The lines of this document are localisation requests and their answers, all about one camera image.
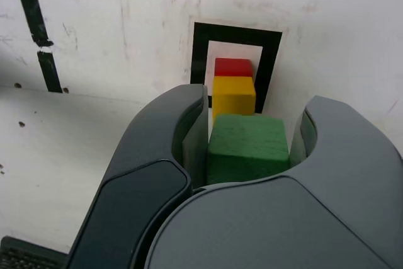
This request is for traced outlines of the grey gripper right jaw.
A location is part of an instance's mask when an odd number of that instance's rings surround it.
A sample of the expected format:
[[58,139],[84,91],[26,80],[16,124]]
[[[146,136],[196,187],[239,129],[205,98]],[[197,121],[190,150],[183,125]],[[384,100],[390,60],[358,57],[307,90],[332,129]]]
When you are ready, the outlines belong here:
[[401,268],[402,157],[351,106],[315,96],[297,164],[207,186],[163,223],[146,268]]

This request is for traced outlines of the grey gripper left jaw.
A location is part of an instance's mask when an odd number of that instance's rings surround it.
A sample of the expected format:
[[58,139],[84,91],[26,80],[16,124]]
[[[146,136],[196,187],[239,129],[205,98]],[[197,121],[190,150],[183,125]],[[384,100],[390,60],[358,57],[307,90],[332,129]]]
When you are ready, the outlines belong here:
[[206,183],[208,96],[183,84],[136,114],[123,134],[65,263],[143,268],[166,218]]

